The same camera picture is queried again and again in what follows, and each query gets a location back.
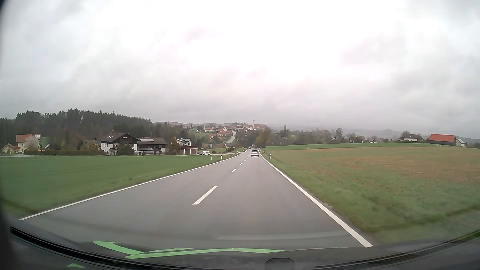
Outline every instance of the green field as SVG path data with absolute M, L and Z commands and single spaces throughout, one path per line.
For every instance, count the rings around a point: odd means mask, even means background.
M 204 156 L 1 158 L 2 198 L 9 212 L 21 217 L 219 160 Z
M 479 149 L 345 145 L 268 147 L 267 153 L 280 170 L 379 242 L 453 239 L 480 227 Z M 325 149 L 299 150 L 314 147 Z
M 192 132 L 188 132 L 188 133 L 195 135 L 195 138 L 196 138 L 196 139 L 199 139 L 199 138 L 202 138 L 202 137 L 207 137 L 207 139 L 208 139 L 208 136 L 210 136 L 210 135 L 215 135 L 214 133 L 206 133 L 206 132 L 204 132 L 204 133 L 192 133 Z

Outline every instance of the overcast sky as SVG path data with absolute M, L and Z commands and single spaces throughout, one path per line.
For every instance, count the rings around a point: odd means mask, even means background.
M 479 6 L 11 1 L 0 116 L 78 108 L 154 122 L 255 119 L 477 138 Z

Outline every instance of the road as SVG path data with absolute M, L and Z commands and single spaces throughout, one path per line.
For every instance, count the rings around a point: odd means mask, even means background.
M 76 242 L 152 249 L 365 246 L 250 150 L 24 221 Z
M 230 138 L 230 139 L 227 141 L 227 143 L 233 143 L 233 141 L 235 140 L 235 135 L 237 135 L 237 132 L 234 131 L 232 138 Z

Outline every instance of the white car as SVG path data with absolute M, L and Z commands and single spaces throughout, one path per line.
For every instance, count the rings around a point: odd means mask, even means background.
M 252 149 L 252 151 L 250 152 L 250 157 L 253 158 L 253 157 L 259 157 L 260 156 L 260 152 L 258 151 L 258 149 Z

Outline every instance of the brown roof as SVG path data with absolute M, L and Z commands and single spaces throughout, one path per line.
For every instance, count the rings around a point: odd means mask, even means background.
M 435 142 L 449 142 L 453 143 L 455 142 L 455 135 L 443 135 L 443 134 L 432 134 L 430 136 L 430 141 L 435 141 Z
M 188 145 L 182 145 L 180 148 L 181 149 L 197 149 L 196 146 L 188 146 Z
M 150 138 L 150 137 L 141 137 L 139 140 L 142 139 L 153 139 L 154 142 L 142 142 L 139 141 L 137 144 L 138 145 L 166 145 L 167 142 L 163 138 Z
M 22 142 L 26 142 L 28 137 L 30 136 L 35 136 L 35 135 L 40 135 L 42 136 L 41 134 L 24 134 L 24 135 L 17 135 L 17 143 L 22 143 Z
M 101 139 L 100 139 L 100 142 L 113 142 L 115 141 L 116 139 L 122 137 L 122 136 L 130 136 L 132 137 L 130 134 L 126 133 L 126 132 L 110 132 L 108 133 L 107 135 L 103 136 Z

